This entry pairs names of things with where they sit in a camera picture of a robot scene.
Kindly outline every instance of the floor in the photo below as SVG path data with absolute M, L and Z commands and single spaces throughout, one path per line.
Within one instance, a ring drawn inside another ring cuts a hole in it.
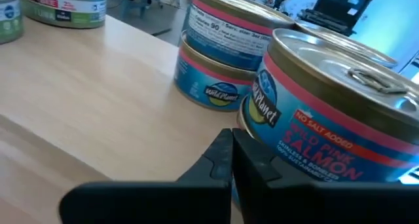
M 139 9 L 132 9 L 129 13 L 122 18 L 120 5 L 121 0 L 108 0 L 107 14 L 119 19 L 135 28 L 150 33 L 167 41 L 173 45 L 179 42 L 180 33 L 183 26 L 183 21 L 186 15 L 186 9 L 171 7 L 163 5 L 159 7 L 157 2 L 152 3 L 149 9 L 145 11 L 144 17 L 139 17 Z

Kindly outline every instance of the pull tab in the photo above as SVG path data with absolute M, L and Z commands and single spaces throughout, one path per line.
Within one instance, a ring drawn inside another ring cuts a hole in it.
M 364 70 L 351 68 L 348 70 L 348 75 L 357 80 L 365 86 L 369 86 L 378 92 L 385 94 L 406 94 L 407 89 L 399 82 L 392 79 L 383 78 L 376 73 Z

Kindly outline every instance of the can in background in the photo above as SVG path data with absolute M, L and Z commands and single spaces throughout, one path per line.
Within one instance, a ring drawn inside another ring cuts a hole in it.
M 255 71 L 272 30 L 293 26 L 288 16 L 252 0 L 193 0 L 187 42 L 218 62 Z
M 277 29 L 244 104 L 255 139 L 323 181 L 393 182 L 419 165 L 419 86 L 323 39 Z
M 395 61 L 393 58 L 390 58 L 389 56 L 371 47 L 352 40 L 351 38 L 330 29 L 312 24 L 310 22 L 305 22 L 303 20 L 297 20 L 295 25 L 296 30 L 298 31 L 325 39 L 330 43 L 338 45 L 347 51 L 352 51 L 368 60 L 381 64 L 384 67 L 393 68 L 397 65 L 397 61 Z
M 98 28 L 105 24 L 106 0 L 22 0 L 23 13 L 63 28 Z
M 195 51 L 182 34 L 175 85 L 188 99 L 219 111 L 237 111 L 250 91 L 255 72 L 235 69 Z
M 0 0 L 0 44 L 14 41 L 23 33 L 19 0 Z

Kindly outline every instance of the green can label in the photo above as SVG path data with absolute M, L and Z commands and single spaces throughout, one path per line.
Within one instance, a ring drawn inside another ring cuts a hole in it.
M 48 24 L 94 28 L 105 21 L 106 0 L 23 0 L 24 14 Z
M 22 32 L 19 0 L 0 3 L 0 43 L 17 39 Z

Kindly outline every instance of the light wood surface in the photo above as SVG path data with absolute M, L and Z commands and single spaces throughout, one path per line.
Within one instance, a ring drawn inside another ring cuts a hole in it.
M 24 24 L 0 45 L 2 224 L 59 223 L 60 198 L 86 181 L 175 180 L 236 125 L 177 91 L 171 44 L 111 17 L 89 30 Z

